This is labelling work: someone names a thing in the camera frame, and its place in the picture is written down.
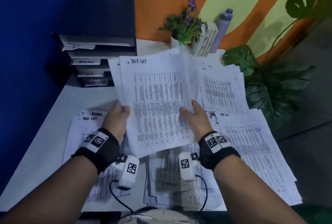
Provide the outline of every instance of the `person's left arm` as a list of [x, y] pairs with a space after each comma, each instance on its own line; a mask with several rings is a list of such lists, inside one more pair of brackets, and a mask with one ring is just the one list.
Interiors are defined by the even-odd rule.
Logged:
[[[129, 107], [117, 102], [102, 128], [119, 142], [126, 131]], [[98, 177], [97, 167], [85, 156], [68, 160], [0, 219], [4, 223], [74, 223]]]

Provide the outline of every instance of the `wristband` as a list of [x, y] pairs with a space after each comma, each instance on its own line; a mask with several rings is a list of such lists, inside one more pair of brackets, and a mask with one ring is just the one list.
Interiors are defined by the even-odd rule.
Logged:
[[200, 146], [201, 165], [210, 170], [214, 170], [217, 164], [230, 155], [241, 156], [233, 148], [230, 140], [216, 131], [205, 134], [198, 142]]
[[72, 157], [85, 156], [97, 168], [98, 174], [104, 172], [120, 156], [117, 139], [108, 130], [100, 128], [80, 144]]

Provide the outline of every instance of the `white sensor device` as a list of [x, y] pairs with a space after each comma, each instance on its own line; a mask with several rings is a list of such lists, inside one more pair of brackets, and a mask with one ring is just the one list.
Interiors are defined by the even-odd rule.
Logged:
[[198, 160], [197, 153], [182, 152], [179, 155], [179, 165], [181, 178], [185, 182], [195, 181], [195, 167], [201, 163]]
[[134, 186], [137, 171], [139, 169], [139, 159], [132, 155], [121, 155], [111, 167], [119, 170], [118, 187], [131, 189]]

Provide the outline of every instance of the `gray floor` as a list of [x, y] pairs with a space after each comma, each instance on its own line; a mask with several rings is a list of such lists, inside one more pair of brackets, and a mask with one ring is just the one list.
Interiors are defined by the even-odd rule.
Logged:
[[315, 28], [290, 57], [315, 65], [301, 111], [273, 132], [304, 203], [332, 207], [332, 22]]

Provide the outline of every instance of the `plant stem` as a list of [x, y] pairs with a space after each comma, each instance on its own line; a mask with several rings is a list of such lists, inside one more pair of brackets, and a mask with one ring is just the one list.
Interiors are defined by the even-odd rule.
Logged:
[[276, 44], [276, 41], [279, 39], [279, 37], [291, 26], [291, 25], [293, 25], [296, 21], [298, 21], [298, 19], [297, 20], [295, 20], [295, 21], [293, 21], [288, 27], [286, 27], [279, 35], [278, 35], [278, 37], [275, 39], [275, 41], [273, 42], [273, 44], [272, 44], [272, 46], [271, 46], [271, 48], [270, 48], [270, 50], [269, 50], [269, 52], [268, 52], [268, 54], [265, 56], [265, 58], [264, 58], [264, 60], [262, 61], [262, 63], [261, 63], [261, 65], [263, 65], [263, 63], [265, 62], [265, 60], [266, 59], [268, 59], [268, 56], [269, 56], [269, 54], [270, 54], [270, 52], [271, 52], [271, 50], [272, 50], [272, 48], [273, 48], [273, 46], [274, 46], [274, 44]]

